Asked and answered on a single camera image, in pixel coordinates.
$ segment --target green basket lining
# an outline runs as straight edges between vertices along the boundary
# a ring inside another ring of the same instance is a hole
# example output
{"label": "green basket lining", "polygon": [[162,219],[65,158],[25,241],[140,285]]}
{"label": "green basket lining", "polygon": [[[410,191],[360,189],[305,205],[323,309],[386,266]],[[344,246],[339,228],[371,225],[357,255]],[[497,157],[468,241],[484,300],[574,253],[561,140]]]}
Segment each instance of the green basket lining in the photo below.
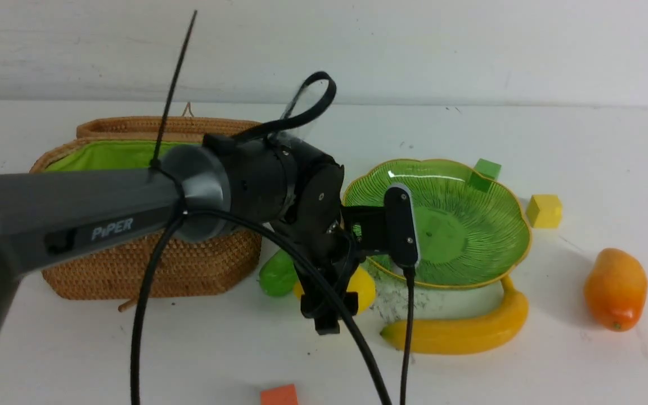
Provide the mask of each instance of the green basket lining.
{"label": "green basket lining", "polygon": [[[164,155],[182,142],[162,142]],[[95,141],[49,165],[45,172],[138,169],[147,167],[154,154],[154,141]]]}

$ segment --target robotic arm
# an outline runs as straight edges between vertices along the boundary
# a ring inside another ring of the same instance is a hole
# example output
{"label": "robotic arm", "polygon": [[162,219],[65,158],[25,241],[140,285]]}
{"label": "robotic arm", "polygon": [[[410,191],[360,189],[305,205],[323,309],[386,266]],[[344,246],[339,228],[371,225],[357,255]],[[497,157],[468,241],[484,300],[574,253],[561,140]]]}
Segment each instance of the robotic arm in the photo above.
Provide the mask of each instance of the robotic arm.
{"label": "robotic arm", "polygon": [[[386,227],[386,208],[342,207],[344,167],[288,133],[236,146],[205,136],[203,146],[171,149],[161,168],[0,175],[0,329],[26,274],[163,229],[182,209],[180,195],[188,210],[216,208],[270,223],[321,271],[352,313],[357,297],[345,289],[358,264],[367,255],[395,250],[389,246],[396,243],[386,240],[396,231],[395,221]],[[409,201],[411,195],[407,204],[388,205],[392,218],[412,223]],[[353,225],[361,235],[353,235]],[[196,216],[177,237],[196,242],[235,230],[226,220]],[[305,272],[298,275],[303,315],[314,319],[320,334],[338,333],[337,313]]]}

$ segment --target woven basket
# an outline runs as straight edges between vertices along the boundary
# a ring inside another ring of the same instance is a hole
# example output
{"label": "woven basket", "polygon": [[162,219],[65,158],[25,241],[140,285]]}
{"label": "woven basket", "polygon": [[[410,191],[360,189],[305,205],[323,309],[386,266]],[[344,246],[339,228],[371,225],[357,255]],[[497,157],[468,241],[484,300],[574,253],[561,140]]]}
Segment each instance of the woven basket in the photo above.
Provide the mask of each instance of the woven basket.
{"label": "woven basket", "polygon": [[[76,139],[47,152],[31,172],[42,172],[88,143],[155,140],[159,117],[106,118],[80,125]],[[169,118],[164,140],[200,143],[205,133],[233,135],[257,123],[212,118]],[[160,233],[100,251],[42,272],[59,296],[74,300],[129,299],[139,293],[144,268]],[[198,244],[169,242],[161,257],[152,297],[180,297],[223,293],[254,271],[259,264],[262,237],[250,231],[209,239]]]}

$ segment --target yellow lemon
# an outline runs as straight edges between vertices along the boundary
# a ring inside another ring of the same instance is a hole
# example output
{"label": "yellow lemon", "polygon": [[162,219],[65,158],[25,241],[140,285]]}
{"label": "yellow lemon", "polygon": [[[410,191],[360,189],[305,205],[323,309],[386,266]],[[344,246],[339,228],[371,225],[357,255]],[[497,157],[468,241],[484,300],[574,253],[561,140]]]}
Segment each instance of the yellow lemon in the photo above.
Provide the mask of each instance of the yellow lemon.
{"label": "yellow lemon", "polygon": [[[357,267],[352,278],[349,279],[349,285],[346,290],[350,293],[357,293],[359,298],[359,310],[357,314],[362,313],[374,303],[376,298],[376,285],[374,279],[371,278],[367,270],[362,269],[361,266]],[[301,300],[304,295],[302,283],[299,280],[294,284],[294,296],[296,299]]]}

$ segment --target yellow banana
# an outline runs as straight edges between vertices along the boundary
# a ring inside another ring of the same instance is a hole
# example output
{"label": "yellow banana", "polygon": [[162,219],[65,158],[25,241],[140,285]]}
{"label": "yellow banana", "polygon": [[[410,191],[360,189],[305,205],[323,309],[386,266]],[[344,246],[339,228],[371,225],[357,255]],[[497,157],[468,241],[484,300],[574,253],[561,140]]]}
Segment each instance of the yellow banana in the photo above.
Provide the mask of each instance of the yellow banana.
{"label": "yellow banana", "polygon": [[[529,302],[514,288],[509,276],[502,279],[504,298],[494,311],[470,319],[415,319],[412,326],[414,353],[473,354],[498,348],[510,341],[527,321]],[[406,320],[387,325],[381,337],[404,349]]]}

